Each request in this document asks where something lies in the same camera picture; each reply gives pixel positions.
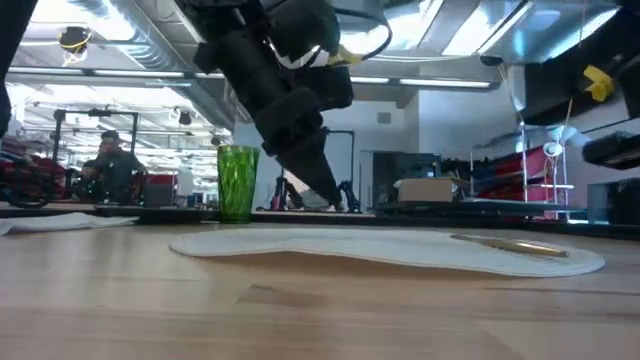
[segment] wooden handle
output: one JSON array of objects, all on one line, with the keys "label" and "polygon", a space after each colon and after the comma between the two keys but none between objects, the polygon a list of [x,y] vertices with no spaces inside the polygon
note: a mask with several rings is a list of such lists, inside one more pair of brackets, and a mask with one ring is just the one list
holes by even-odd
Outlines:
[{"label": "wooden handle", "polygon": [[554,249],[547,246],[529,244],[519,240],[506,240],[495,238],[481,238],[466,235],[451,235],[452,239],[473,241],[496,249],[513,251],[523,254],[544,255],[553,257],[569,257],[569,253],[564,250]]}]

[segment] paper mat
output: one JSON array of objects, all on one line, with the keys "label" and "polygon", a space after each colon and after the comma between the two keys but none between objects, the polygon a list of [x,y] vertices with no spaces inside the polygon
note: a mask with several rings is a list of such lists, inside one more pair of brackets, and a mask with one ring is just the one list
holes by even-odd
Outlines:
[{"label": "paper mat", "polygon": [[0,219],[0,235],[17,232],[94,229],[130,225],[137,217],[97,217],[83,213],[30,218]]},{"label": "paper mat", "polygon": [[410,230],[238,229],[184,235],[173,240],[170,247],[190,256],[300,252],[527,277],[579,275],[598,270],[605,263],[602,256],[591,251],[555,244],[527,240],[565,250],[569,257],[515,253],[451,239],[450,235]]}]

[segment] table surface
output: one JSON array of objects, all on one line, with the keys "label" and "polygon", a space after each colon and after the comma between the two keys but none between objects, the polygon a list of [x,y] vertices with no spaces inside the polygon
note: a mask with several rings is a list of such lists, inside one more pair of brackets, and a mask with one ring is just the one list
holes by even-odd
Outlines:
[{"label": "table surface", "polygon": [[0,237],[0,357],[618,360],[640,354],[640,243],[455,231],[582,247],[608,262],[592,274],[551,279],[289,253],[196,259],[168,249],[179,234],[216,229]]}]

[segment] green glass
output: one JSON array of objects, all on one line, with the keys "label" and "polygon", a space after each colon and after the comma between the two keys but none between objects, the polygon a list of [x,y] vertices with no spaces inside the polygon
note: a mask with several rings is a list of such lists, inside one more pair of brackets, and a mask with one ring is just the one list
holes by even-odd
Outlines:
[{"label": "green glass", "polygon": [[220,222],[249,222],[259,158],[260,150],[250,146],[224,145],[218,148]]}]

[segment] wooden table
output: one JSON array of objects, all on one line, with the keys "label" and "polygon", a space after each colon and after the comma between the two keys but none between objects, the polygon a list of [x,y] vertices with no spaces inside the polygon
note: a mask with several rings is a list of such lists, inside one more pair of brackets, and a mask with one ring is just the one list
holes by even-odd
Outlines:
[{"label": "wooden table", "polygon": [[510,232],[608,261],[596,273],[555,279],[298,254],[195,259],[167,247],[177,234],[218,228],[0,238],[0,358],[640,356],[640,243]]}]

